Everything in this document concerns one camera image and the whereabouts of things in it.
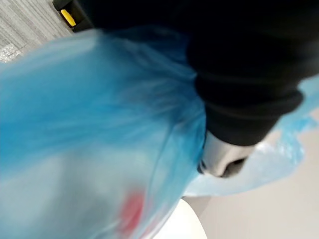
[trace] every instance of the wrinkled plastic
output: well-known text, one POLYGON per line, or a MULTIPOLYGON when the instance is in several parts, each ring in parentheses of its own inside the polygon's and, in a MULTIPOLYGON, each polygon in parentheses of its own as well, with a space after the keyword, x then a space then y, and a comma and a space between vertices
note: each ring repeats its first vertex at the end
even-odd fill
POLYGON ((1 239, 158 231, 203 145, 186 44, 157 27, 90 30, 1 65, 1 239))

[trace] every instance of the black sleeve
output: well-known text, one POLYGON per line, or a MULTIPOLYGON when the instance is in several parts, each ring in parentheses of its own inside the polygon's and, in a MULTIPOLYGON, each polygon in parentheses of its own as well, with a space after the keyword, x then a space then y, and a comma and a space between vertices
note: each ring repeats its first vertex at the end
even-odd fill
POLYGON ((318 1, 215 1, 193 9, 188 59, 207 128, 225 142, 254 145, 302 102, 298 83, 319 71, 318 1))

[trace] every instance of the gray carpet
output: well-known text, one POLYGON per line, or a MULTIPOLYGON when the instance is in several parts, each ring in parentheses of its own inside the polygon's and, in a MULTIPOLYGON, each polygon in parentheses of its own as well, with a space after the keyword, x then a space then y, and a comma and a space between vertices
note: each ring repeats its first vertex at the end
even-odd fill
POLYGON ((6 62, 71 31, 52 0, 0 0, 0 61, 6 62))

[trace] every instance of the plastic bag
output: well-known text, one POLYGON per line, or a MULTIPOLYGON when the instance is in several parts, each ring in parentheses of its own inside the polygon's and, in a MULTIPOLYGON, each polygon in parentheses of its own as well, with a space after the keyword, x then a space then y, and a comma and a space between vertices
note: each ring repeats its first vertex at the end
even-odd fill
POLYGON ((159 230, 203 145, 186 44, 159 27, 90 30, 1 65, 1 239, 159 230))

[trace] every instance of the black object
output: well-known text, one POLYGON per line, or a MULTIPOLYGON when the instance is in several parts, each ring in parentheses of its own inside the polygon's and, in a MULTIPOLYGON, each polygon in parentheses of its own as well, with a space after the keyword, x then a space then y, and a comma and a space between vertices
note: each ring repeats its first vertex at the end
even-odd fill
POLYGON ((78 0, 104 29, 163 24, 191 37, 207 128, 240 146, 260 142, 319 72, 318 0, 78 0))
POLYGON ((57 11, 65 9, 74 18, 76 25, 72 27, 74 32, 84 31, 93 27, 85 12, 81 9, 75 0, 54 0, 53 6, 57 11))

